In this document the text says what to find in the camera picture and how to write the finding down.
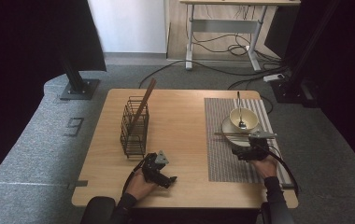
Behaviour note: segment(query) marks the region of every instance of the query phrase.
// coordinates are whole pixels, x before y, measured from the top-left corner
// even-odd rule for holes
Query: wooden stick
[[[151,92],[154,89],[156,83],[157,83],[157,81],[153,78],[148,86],[148,89],[146,90],[145,96],[143,97],[143,100],[140,103],[139,108],[136,110],[136,114],[134,116],[134,120],[131,123],[131,126],[129,127],[128,134],[131,134],[132,131],[134,130],[136,122],[139,119],[140,115],[142,114],[143,108],[145,107],[146,103],[148,102],[148,99],[149,99]]]

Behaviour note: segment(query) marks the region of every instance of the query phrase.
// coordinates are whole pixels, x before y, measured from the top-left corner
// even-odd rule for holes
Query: black cable
[[[205,5],[205,7],[206,7],[206,14],[207,14],[207,16],[208,16],[210,19],[213,19],[213,18],[209,15],[209,8],[207,8],[207,5]]]
[[[251,80],[248,81],[247,85],[246,85],[245,88],[244,88],[245,91],[248,90],[248,86],[249,86],[249,84],[250,84],[252,81],[254,81],[254,79],[251,79]]]
[[[143,162],[145,162],[145,159],[141,160],[141,161],[139,162],[139,164],[134,168],[134,170],[132,170],[131,173],[128,175],[128,178],[127,178],[127,180],[125,181],[124,187],[122,188],[122,194],[124,194],[125,191],[127,190],[128,185],[129,185],[129,182],[131,182],[131,179],[134,177],[135,172],[136,172],[138,169],[142,168]]]
[[[271,147],[271,148],[273,148],[273,149],[277,152],[277,155],[278,155],[280,158],[282,158],[282,155],[280,154],[279,149],[277,149],[276,147],[271,146],[271,145],[268,145],[268,146]]]
[[[276,69],[270,69],[270,70],[266,70],[266,71],[261,71],[261,72],[255,72],[253,74],[237,74],[237,73],[232,73],[232,72],[226,72],[226,71],[222,71],[220,69],[217,69],[217,68],[213,68],[213,67],[209,67],[209,66],[206,66],[204,64],[201,64],[201,63],[197,63],[197,62],[194,62],[194,61],[189,61],[189,60],[180,60],[180,61],[176,61],[176,62],[173,62],[173,63],[170,63],[166,66],[163,66],[161,67],[160,69],[157,69],[156,71],[152,72],[151,74],[147,75],[145,78],[142,79],[142,81],[140,81],[140,84],[139,84],[139,89],[142,87],[143,83],[149,78],[149,77],[152,77],[154,74],[164,70],[165,68],[173,65],[173,64],[176,64],[176,63],[185,63],[185,62],[191,62],[191,63],[195,63],[195,64],[198,64],[200,66],[203,66],[205,68],[208,68],[208,69],[211,69],[211,70],[214,70],[214,71],[217,71],[217,72],[221,72],[223,74],[227,74],[227,75],[232,75],[232,76],[239,76],[239,77],[246,77],[246,76],[257,76],[257,75],[260,75],[260,74],[263,74],[263,73],[268,73],[268,72],[272,72],[272,71],[275,71]]]
[[[275,68],[275,65],[278,65],[279,67],[281,67],[281,65],[279,63],[263,63],[263,69],[264,70],[272,69],[272,68],[266,68],[265,67],[266,65],[273,65],[273,68]]]
[[[281,67],[278,67],[278,68],[273,68],[273,69],[269,69],[269,70],[264,70],[262,72],[258,72],[257,74],[253,74],[253,75],[260,75],[260,74],[264,74],[264,73],[266,73],[266,74],[264,74],[262,76],[259,76],[259,77],[253,77],[253,78],[250,78],[250,79],[237,81],[237,82],[231,84],[230,87],[227,90],[230,90],[230,89],[232,89],[234,87],[237,87],[237,86],[241,85],[244,82],[257,80],[257,79],[266,77],[266,76],[270,75],[271,73],[282,72],[282,71],[285,71],[286,69],[288,69],[288,66],[281,66]]]
[[[291,172],[291,169],[289,168],[288,164],[286,164],[286,162],[284,162],[284,160],[282,160],[279,156],[277,156],[274,152],[269,151],[267,149],[265,149],[264,147],[260,146],[260,145],[256,145],[257,147],[261,148],[264,152],[268,153],[268,155],[272,156],[273,158],[275,158],[277,161],[279,161],[279,163],[285,168],[286,172],[288,173],[289,177],[291,178],[291,182],[294,186],[294,193],[296,194],[296,197],[299,197],[299,186],[297,184],[296,179],[294,178],[293,173]]]
[[[273,57],[271,55],[267,55],[264,53],[261,53],[258,50],[254,50],[258,55],[262,56],[263,58],[265,58],[267,61],[270,61],[272,63],[281,63],[281,60],[279,58]]]
[[[188,19],[189,17],[189,8],[188,6],[186,6],[186,18]],[[187,19],[186,19],[186,37],[189,39],[189,32],[188,32],[188,28],[187,28]],[[209,42],[209,41],[213,41],[213,40],[217,40],[217,39],[220,39],[220,38],[223,38],[223,37],[226,37],[226,36],[229,36],[229,35],[222,35],[222,36],[219,36],[219,37],[216,37],[216,38],[212,38],[212,39],[208,39],[208,40],[198,40],[194,34],[192,34],[192,38],[196,41],[196,42],[192,42],[194,45],[198,45],[210,52],[214,52],[214,53],[225,53],[225,52],[230,52],[231,54],[233,54],[234,56],[243,56],[245,54],[247,54],[247,50],[245,47],[243,47],[242,45],[240,45],[238,42],[237,42],[237,35],[234,35],[235,36],[235,41],[237,42],[238,46],[236,45],[232,45],[232,46],[229,46],[227,48],[227,50],[213,50],[213,49],[209,49],[207,47],[205,47],[204,45],[201,45],[199,43],[205,43],[205,42]],[[247,41],[246,38],[244,38],[243,36],[239,36],[240,38],[244,39],[245,41]],[[234,53],[233,52],[233,49],[243,49],[244,50],[244,53],[240,53],[240,54],[237,54],[237,53]]]
[[[239,9],[238,11],[236,11],[235,15],[233,16],[233,19],[238,20],[238,17],[241,14],[243,8],[244,8],[243,6],[239,6]]]
[[[245,41],[247,41],[248,45],[250,45],[250,42],[243,36],[241,35],[238,35],[238,34],[235,34],[235,43],[239,46],[241,46],[242,48],[245,48],[244,45],[241,45],[239,42],[238,42],[238,37],[241,38],[241,39],[244,39]]]
[[[256,6],[253,7],[253,11],[252,11],[252,20],[254,18],[254,11],[256,10]]]
[[[248,12],[249,12],[249,7],[247,7],[247,11],[245,12],[244,20],[247,19]]]
[[[271,114],[271,112],[273,112],[273,110],[274,110],[274,104],[267,97],[265,97],[263,95],[260,95],[260,97],[262,97],[265,101],[267,101],[268,104],[271,106],[271,108],[269,110],[267,110],[267,115]]]

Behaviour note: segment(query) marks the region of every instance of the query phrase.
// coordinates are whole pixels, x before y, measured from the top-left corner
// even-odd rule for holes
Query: table leg
[[[189,17],[189,43],[186,49],[186,70],[192,70],[192,23],[194,20],[194,5],[192,6],[192,15]]]
[[[259,66],[259,62],[257,61],[257,55],[256,55],[256,52],[254,52],[254,49],[256,47],[256,43],[257,43],[257,39],[259,38],[260,31],[262,30],[262,25],[263,25],[264,16],[265,16],[266,11],[267,11],[267,6],[263,6],[262,16],[257,21],[256,31],[254,33],[253,39],[251,40],[250,45],[246,46],[247,51],[248,51],[248,56],[249,56],[250,61],[252,63],[253,69],[255,71],[262,70]]]

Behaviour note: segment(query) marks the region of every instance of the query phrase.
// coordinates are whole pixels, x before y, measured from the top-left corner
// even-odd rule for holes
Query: gray ribbed mat
[[[264,131],[273,132],[262,100],[243,99],[242,103],[243,107],[256,113]],[[223,136],[214,134],[221,132],[223,120],[237,105],[237,99],[205,98],[209,181],[262,183],[263,179],[257,175],[254,168],[245,161],[239,161],[233,154],[229,142]],[[268,140],[268,143],[278,148],[275,139]],[[281,165],[278,166],[278,177],[282,184],[291,183],[288,173]]]

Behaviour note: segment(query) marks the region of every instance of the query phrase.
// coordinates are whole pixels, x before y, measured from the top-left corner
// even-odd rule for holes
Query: bowl rim
[[[233,122],[233,119],[232,119],[232,114],[234,111],[238,111],[239,108],[234,108],[233,110],[230,111],[230,115],[229,115],[229,119],[230,119],[230,122],[232,122],[232,124],[239,129],[239,127]],[[256,122],[252,125],[253,127],[248,127],[246,130],[243,130],[243,131],[250,131],[254,128],[257,127],[257,125],[259,124],[259,117],[257,116],[257,114],[251,110],[251,109],[248,109],[248,108],[245,108],[245,107],[241,107],[241,110],[246,110],[247,112],[249,112],[250,114],[254,115],[254,117],[256,118]]]

